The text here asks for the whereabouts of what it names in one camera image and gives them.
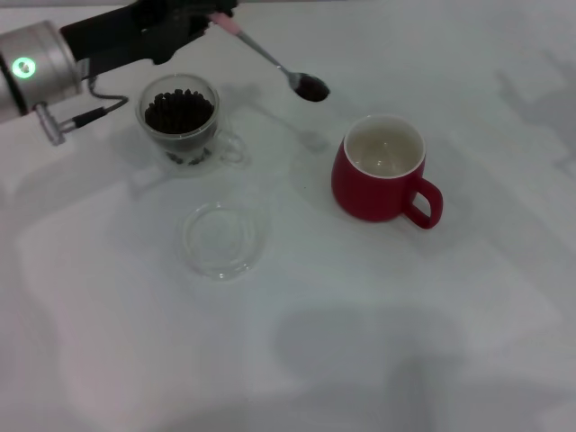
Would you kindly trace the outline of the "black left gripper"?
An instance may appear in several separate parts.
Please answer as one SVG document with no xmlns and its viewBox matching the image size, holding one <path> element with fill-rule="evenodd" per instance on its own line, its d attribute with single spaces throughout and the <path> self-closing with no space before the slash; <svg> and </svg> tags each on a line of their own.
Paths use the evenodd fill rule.
<svg viewBox="0 0 576 432">
<path fill-rule="evenodd" d="M 205 16 L 232 17 L 238 0 L 189 0 L 186 17 L 177 1 L 136 1 L 109 13 L 60 29 L 76 60 L 101 66 L 124 66 L 141 59 L 167 63 L 183 46 L 205 34 Z"/>
</svg>

